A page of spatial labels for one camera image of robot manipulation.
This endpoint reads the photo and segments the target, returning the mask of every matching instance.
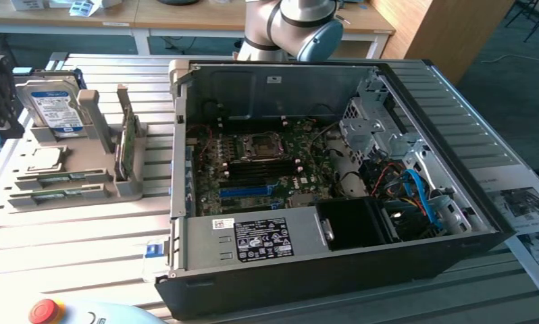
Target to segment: hard drive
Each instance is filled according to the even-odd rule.
[[[31,72],[17,75],[15,83],[34,127],[50,127],[58,138],[87,136],[85,126],[93,121],[77,100],[79,90],[86,88],[79,70]]]

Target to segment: emergency stop button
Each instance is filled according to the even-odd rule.
[[[61,312],[61,305],[51,299],[43,299],[34,305],[30,311],[30,322],[33,324],[53,323]]]

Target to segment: chair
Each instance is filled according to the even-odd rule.
[[[521,2],[521,1],[517,0],[517,2],[514,3],[513,7],[510,8],[510,10],[513,10],[513,8],[514,8],[514,6],[517,5],[518,2]],[[538,3],[539,3],[539,0],[529,0],[528,3],[522,3],[522,9],[521,9],[521,11],[517,13],[517,15],[514,16],[514,18],[509,21],[509,23],[506,24],[506,27],[510,26],[510,24],[512,24],[512,23],[514,22],[514,20],[520,17],[520,15],[522,15],[522,13],[524,13],[526,10],[529,10],[529,9],[530,9],[530,12],[529,12],[528,18],[530,19],[530,16],[533,15],[534,8],[537,7]],[[537,24],[536,24],[533,30],[530,31],[529,36],[528,36],[526,39],[525,39],[525,43],[529,41],[529,38],[534,35],[534,33],[536,33],[536,31],[538,30],[538,28],[539,28],[539,20],[537,21]]]

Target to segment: hard drive label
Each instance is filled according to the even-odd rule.
[[[234,223],[238,260],[269,260],[294,255],[286,218]]]
[[[83,123],[67,91],[33,92],[33,99],[50,128],[62,133],[74,133],[83,129]]]

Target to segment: motherboard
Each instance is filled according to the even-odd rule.
[[[306,207],[331,198],[335,170],[319,121],[282,120],[254,129],[219,126],[187,130],[195,216]]]

